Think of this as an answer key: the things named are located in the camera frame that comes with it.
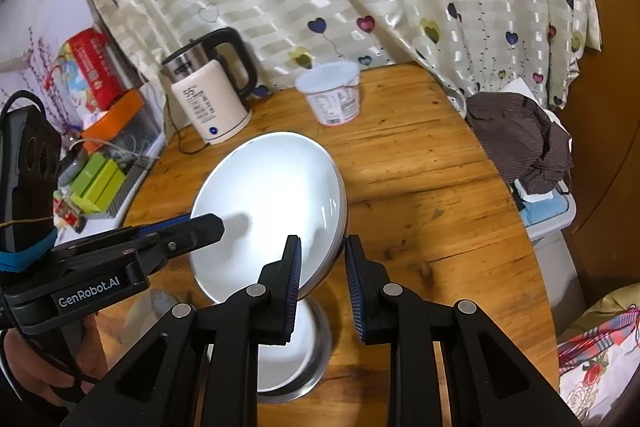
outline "brown wall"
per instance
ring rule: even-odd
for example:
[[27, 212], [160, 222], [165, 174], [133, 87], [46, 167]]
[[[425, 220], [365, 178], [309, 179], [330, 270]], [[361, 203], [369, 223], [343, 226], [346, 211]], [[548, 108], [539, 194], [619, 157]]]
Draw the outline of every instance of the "brown wall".
[[574, 136], [565, 239], [588, 303], [640, 280], [640, 0], [596, 4], [602, 52], [586, 50], [559, 113]]

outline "red bag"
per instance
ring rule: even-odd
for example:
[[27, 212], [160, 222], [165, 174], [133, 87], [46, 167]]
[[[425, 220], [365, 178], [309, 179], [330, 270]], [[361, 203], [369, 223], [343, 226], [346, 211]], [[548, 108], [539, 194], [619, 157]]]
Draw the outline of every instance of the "red bag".
[[106, 111], [124, 90], [111, 70], [104, 45], [106, 37], [88, 28], [68, 40], [71, 52], [85, 77], [98, 108]]

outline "kettle handle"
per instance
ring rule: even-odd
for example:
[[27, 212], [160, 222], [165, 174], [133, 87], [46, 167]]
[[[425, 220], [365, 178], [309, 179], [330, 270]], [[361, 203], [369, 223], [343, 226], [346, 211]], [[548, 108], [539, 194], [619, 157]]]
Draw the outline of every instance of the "kettle handle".
[[198, 42], [202, 45], [209, 60], [214, 60], [216, 58], [216, 46], [219, 46], [224, 42], [228, 42], [233, 46], [244, 66], [244, 69], [246, 70], [248, 80], [246, 86], [242, 89], [238, 88], [233, 78], [230, 78], [229, 80], [234, 84], [240, 98], [248, 97], [258, 84], [258, 71], [255, 69], [254, 63], [244, 46], [244, 42], [242, 42], [240, 33], [231, 27], [220, 28], [219, 30], [215, 30], [204, 35], [198, 40]]

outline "dark brown garment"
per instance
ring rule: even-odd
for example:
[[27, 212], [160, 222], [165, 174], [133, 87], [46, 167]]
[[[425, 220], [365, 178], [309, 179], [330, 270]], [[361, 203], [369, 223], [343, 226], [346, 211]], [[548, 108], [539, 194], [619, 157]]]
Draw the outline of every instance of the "dark brown garment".
[[527, 194], [544, 194], [574, 165], [570, 136], [534, 100], [479, 92], [466, 107], [466, 123], [508, 184], [518, 178]]

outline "small white bowl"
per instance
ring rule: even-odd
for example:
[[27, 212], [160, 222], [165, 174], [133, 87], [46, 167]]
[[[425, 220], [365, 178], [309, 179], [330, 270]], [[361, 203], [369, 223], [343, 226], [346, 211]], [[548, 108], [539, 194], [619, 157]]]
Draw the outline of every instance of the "small white bowl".
[[301, 134], [275, 132], [245, 142], [209, 175], [191, 217], [209, 212], [222, 219], [225, 233], [193, 251], [191, 266], [210, 299], [223, 302], [257, 282], [262, 267], [282, 257], [289, 234], [302, 242], [302, 299], [340, 253], [347, 197], [324, 148]]

